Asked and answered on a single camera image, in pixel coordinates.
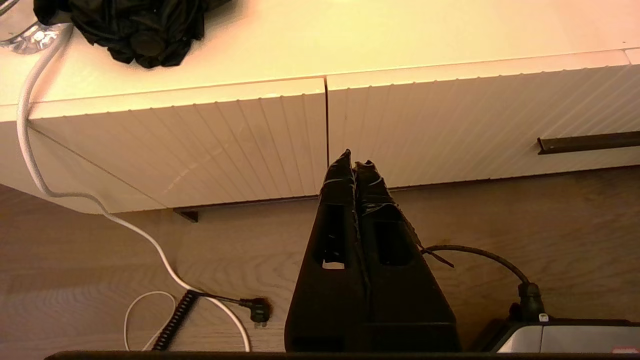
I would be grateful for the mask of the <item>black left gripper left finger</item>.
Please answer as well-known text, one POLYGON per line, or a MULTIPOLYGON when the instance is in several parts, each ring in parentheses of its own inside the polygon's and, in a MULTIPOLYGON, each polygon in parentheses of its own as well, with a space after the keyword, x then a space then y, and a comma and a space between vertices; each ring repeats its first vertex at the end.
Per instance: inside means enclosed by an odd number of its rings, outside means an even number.
POLYGON ((327 169, 285 322, 288 353, 368 353, 351 151, 327 169))

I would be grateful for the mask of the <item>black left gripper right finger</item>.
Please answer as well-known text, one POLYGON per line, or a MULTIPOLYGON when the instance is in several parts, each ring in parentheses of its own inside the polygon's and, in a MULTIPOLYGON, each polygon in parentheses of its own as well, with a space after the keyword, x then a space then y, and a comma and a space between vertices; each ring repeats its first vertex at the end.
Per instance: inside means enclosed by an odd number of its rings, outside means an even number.
POLYGON ((375 353, 459 353, 457 319, 413 225, 373 162, 357 162, 355 180, 370 348, 375 353))

